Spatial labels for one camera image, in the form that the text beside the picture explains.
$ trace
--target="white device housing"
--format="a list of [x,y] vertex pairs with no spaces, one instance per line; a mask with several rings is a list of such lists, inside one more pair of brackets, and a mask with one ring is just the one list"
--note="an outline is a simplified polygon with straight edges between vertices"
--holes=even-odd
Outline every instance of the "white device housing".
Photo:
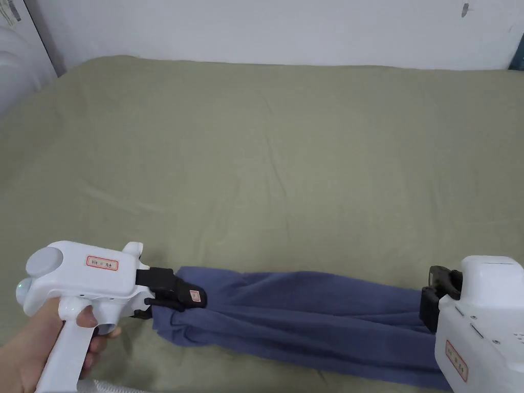
[[460,300],[439,301],[435,358],[455,393],[524,391],[524,269],[513,259],[462,261]]
[[38,250],[27,261],[30,278],[17,287],[17,300],[27,315],[35,314],[49,298],[60,297],[59,315],[65,321],[49,355],[36,393],[71,393],[77,383],[95,328],[77,325],[78,314],[92,305],[99,334],[112,331],[118,320],[135,310],[147,310],[144,299],[154,298],[148,287],[135,284],[142,243],[123,251],[60,241]]

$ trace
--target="red label sticker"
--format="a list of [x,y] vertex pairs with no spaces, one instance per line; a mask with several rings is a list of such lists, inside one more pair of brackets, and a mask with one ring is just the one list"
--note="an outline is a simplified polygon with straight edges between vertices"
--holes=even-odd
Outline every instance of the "red label sticker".
[[456,349],[451,345],[449,341],[446,341],[446,356],[450,360],[453,367],[460,374],[464,382],[467,382],[467,376],[470,370],[467,368],[466,362],[460,357]]
[[106,269],[106,270],[113,270],[113,271],[118,270],[118,261],[117,260],[94,257],[92,255],[88,257],[85,264],[91,267],[97,267],[98,269]]
[[200,292],[198,292],[198,291],[189,291],[189,293],[191,294],[191,300],[193,300],[194,302],[200,303],[202,301],[200,299]]

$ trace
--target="folded towel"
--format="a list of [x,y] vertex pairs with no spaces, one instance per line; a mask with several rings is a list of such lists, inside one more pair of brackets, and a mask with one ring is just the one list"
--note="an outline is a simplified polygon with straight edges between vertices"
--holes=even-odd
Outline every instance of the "folded towel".
[[418,318],[420,291],[332,274],[182,267],[205,309],[153,308],[153,329],[181,346],[219,345],[299,366],[450,390],[435,337]]

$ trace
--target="mattress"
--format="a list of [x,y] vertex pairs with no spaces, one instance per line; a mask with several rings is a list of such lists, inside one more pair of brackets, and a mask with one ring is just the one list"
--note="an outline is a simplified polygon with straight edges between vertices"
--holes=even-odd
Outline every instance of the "mattress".
[[[317,270],[421,288],[471,254],[524,261],[524,73],[101,58],[0,123],[0,343],[25,261],[60,239],[149,265]],[[150,391],[426,390],[126,319],[94,377]]]

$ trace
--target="gripper handle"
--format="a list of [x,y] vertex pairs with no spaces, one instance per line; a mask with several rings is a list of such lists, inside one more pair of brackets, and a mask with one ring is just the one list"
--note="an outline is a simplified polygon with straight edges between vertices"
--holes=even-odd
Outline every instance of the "gripper handle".
[[80,327],[76,319],[66,321],[54,345],[35,393],[73,393],[88,352],[94,327]]

